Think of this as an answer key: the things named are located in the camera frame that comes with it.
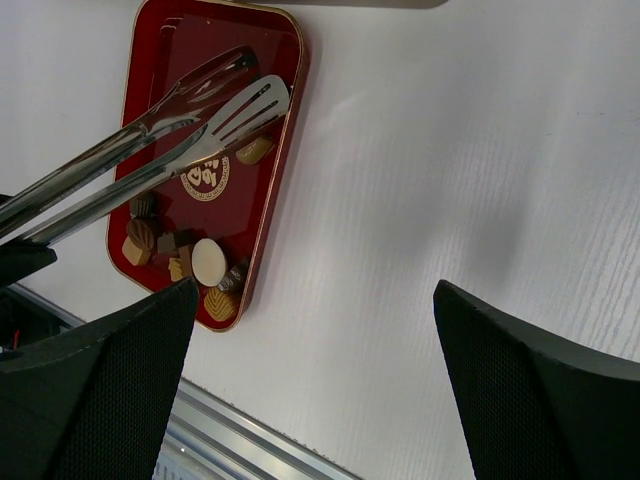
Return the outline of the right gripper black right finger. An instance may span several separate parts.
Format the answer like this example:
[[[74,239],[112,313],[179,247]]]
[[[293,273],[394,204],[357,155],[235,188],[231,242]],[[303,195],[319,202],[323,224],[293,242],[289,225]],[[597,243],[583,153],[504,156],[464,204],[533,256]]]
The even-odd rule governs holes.
[[[636,479],[639,365],[446,281],[437,333],[478,479]]]

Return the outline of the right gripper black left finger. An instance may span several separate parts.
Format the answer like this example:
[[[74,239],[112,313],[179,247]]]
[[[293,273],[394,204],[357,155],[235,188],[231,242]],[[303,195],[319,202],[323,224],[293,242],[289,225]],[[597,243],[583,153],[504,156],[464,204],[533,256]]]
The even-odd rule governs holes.
[[[151,478],[198,302],[182,280],[2,354],[2,478]]]

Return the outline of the dark square chocolate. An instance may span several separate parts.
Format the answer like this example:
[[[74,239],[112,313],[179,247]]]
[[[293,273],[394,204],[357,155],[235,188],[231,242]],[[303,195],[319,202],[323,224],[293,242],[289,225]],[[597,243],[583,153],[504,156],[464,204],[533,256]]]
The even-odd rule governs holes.
[[[194,235],[189,231],[166,232],[158,237],[156,251],[158,255],[177,255],[181,247],[191,245],[194,240]]]

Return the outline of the small yellow ridged chocolate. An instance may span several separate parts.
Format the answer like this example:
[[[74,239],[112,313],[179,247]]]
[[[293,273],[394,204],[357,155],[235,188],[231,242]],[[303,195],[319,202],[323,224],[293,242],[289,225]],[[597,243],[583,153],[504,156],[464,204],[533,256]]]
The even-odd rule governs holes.
[[[172,282],[178,282],[185,277],[182,261],[180,258],[171,257],[168,261],[168,270]]]

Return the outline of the metal serving tongs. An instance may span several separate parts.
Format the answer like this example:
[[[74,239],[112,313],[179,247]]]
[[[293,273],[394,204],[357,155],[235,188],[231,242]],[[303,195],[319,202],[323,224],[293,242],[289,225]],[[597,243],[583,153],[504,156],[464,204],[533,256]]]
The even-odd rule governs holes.
[[[144,114],[1,206],[1,235],[15,244],[52,246],[134,197],[241,146],[286,116],[291,94],[278,75],[260,75],[248,46],[191,70]],[[185,129],[190,135],[158,158],[26,230],[16,231],[124,161]]]

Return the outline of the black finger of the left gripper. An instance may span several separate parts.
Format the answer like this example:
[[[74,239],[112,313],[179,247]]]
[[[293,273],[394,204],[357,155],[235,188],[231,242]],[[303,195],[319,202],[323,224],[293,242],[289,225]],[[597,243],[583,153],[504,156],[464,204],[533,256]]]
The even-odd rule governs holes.
[[[22,241],[3,244],[1,246],[1,287],[10,286],[53,264],[56,260],[55,251],[47,246]]]

